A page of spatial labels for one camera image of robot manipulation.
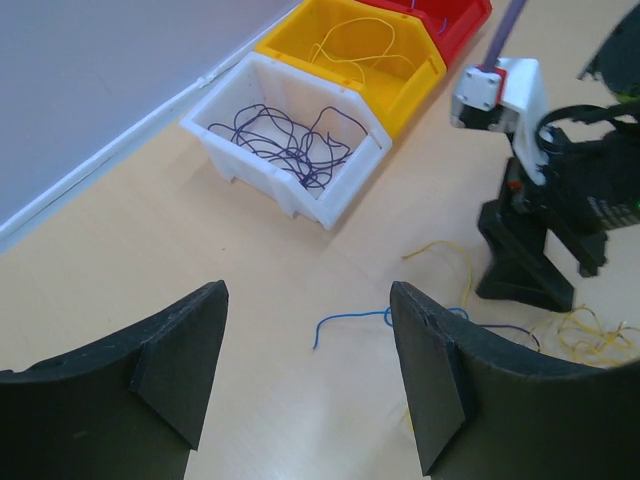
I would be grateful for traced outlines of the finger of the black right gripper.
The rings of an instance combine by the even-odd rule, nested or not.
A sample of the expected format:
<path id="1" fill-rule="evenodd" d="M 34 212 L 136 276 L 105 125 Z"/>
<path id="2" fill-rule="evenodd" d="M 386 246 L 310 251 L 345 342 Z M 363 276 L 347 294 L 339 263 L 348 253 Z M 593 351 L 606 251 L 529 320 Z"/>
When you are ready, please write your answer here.
<path id="1" fill-rule="evenodd" d="M 478 229 L 491 252 L 476 287 L 479 297 L 558 313 L 573 308 L 574 287 L 545 255 L 546 227 L 496 199 L 483 204 Z"/>
<path id="2" fill-rule="evenodd" d="M 606 244 L 608 235 L 605 232 L 587 234 L 571 231 L 566 244 L 578 262 L 578 273 L 583 278 L 595 277 L 606 262 Z"/>

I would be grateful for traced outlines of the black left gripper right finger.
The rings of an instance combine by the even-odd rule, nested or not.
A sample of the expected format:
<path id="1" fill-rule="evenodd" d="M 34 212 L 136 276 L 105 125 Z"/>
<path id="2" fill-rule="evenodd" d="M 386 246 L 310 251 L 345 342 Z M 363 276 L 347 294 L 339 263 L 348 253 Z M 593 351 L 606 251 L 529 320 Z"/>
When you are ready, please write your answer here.
<path id="1" fill-rule="evenodd" d="M 422 473 L 433 479 L 635 479 L 639 365 L 535 352 L 407 282 L 390 306 Z"/>

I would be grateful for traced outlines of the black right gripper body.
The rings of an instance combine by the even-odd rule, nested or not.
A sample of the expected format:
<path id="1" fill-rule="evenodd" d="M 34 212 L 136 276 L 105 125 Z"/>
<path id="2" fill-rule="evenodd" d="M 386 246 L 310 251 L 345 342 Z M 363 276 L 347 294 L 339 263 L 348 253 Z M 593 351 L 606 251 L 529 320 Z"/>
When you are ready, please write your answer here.
<path id="1" fill-rule="evenodd" d="M 557 129 L 554 140 L 564 151 L 542 168 L 544 185 L 521 175 L 521 185 L 510 189 L 514 210 L 527 216 L 553 211 L 585 234 L 638 225 L 639 137 L 612 130 L 600 140 L 573 143 Z"/>

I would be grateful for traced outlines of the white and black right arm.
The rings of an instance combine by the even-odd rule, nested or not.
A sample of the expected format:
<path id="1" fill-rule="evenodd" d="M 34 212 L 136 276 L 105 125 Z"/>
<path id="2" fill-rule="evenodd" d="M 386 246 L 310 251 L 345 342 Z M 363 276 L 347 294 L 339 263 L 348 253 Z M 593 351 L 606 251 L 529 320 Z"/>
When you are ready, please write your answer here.
<path id="1" fill-rule="evenodd" d="M 545 254 L 549 232 L 578 262 L 581 276 L 605 264 L 607 234 L 639 222 L 639 10 L 609 34 L 584 70 L 616 97 L 609 107 L 574 105 L 545 114 L 534 144 L 549 162 L 544 184 L 526 175 L 524 157 L 507 162 L 499 196 L 482 206 L 478 228 L 492 261 L 476 292 L 568 312 L 574 288 Z"/>

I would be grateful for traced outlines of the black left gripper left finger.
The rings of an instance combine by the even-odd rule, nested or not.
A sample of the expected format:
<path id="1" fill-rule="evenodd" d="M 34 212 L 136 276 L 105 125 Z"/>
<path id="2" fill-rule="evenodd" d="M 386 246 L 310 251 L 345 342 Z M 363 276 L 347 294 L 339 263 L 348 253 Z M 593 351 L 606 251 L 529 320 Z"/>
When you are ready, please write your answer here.
<path id="1" fill-rule="evenodd" d="M 162 311 L 1 374 L 5 479 L 181 479 L 199 447 L 229 293 L 210 282 Z"/>

